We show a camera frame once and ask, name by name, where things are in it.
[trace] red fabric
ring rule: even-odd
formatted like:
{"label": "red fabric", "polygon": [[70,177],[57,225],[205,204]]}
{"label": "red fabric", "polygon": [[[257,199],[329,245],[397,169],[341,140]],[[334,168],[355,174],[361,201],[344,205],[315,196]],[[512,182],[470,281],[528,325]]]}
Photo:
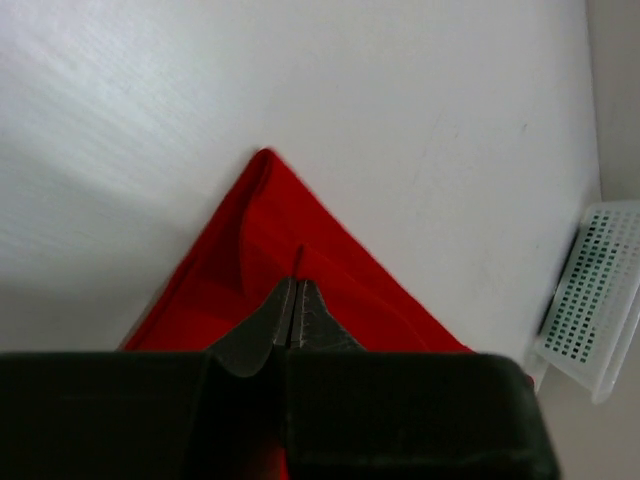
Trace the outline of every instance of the red fabric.
{"label": "red fabric", "polygon": [[258,152],[126,350],[206,348],[284,276],[314,280],[371,351],[469,351],[354,240],[271,150]]}

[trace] white plastic basket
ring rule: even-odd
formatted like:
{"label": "white plastic basket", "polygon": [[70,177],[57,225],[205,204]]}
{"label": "white plastic basket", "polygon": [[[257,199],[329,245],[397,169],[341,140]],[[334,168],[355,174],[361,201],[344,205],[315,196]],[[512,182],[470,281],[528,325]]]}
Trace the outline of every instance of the white plastic basket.
{"label": "white plastic basket", "polygon": [[593,205],[580,224],[535,351],[606,400],[640,317],[640,202]]}

